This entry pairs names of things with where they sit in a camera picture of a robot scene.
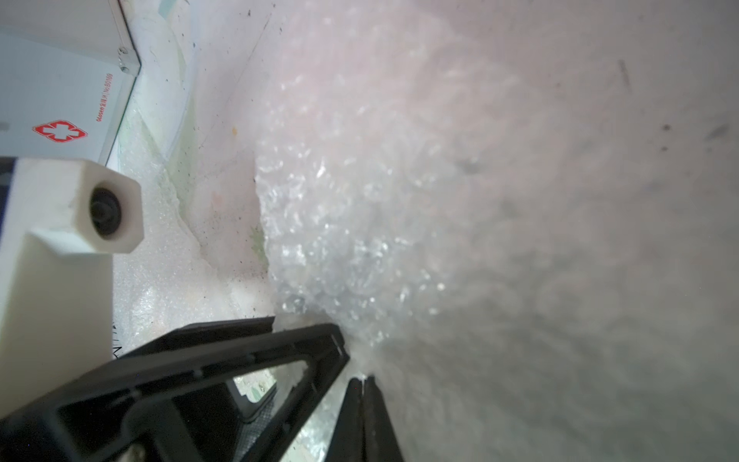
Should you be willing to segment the clear bubble wrap sheet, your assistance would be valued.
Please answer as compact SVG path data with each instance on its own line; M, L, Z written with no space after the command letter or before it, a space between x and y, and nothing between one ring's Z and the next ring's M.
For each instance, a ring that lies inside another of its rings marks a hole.
M409 461L738 457L734 1L126 1L115 346L275 316Z

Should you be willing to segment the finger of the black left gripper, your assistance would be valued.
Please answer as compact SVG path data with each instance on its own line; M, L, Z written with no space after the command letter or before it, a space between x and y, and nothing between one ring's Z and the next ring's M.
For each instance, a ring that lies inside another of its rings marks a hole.
M176 329L11 413L5 461L278 461L348 363L333 323Z

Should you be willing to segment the silver metal first aid case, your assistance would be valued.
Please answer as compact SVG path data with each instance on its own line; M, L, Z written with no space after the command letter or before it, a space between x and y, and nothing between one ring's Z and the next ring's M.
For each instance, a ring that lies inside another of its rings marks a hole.
M107 164L139 72L119 2L2 2L2 156Z

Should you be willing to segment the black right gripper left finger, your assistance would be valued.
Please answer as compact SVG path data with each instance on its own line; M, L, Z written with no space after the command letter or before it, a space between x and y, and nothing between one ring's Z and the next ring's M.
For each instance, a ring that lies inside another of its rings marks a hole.
M325 462L362 462L364 456L364 382L350 379Z

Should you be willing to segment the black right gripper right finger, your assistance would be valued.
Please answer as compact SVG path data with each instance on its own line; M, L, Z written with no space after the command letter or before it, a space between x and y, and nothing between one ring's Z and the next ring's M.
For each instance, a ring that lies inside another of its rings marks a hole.
M372 375L364 382L363 461L404 462L384 396Z

